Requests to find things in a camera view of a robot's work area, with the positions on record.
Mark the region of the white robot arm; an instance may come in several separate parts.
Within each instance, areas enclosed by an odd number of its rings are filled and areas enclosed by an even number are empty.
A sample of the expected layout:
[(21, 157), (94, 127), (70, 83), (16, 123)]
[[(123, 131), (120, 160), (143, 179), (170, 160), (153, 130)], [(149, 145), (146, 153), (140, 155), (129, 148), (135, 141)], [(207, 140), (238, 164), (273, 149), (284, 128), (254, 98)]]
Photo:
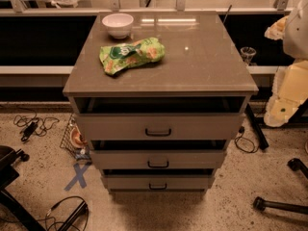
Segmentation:
[(284, 53), (295, 59), (276, 71), (264, 115), (269, 127), (280, 127), (308, 99), (308, 0), (300, 0), (289, 15), (268, 27), (265, 37), (282, 39)]

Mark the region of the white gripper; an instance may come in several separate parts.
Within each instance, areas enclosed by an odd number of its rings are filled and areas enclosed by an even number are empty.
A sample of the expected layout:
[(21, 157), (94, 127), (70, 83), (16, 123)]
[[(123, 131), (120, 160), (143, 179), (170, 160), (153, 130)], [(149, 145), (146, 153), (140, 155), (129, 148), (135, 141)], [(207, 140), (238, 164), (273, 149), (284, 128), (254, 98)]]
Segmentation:
[[(265, 31), (267, 39), (284, 38), (287, 17), (274, 22)], [(279, 96), (273, 95), (266, 106), (264, 122), (269, 127), (281, 127), (289, 122), (299, 106), (308, 98), (308, 61), (291, 64), (286, 72), (279, 90)]]

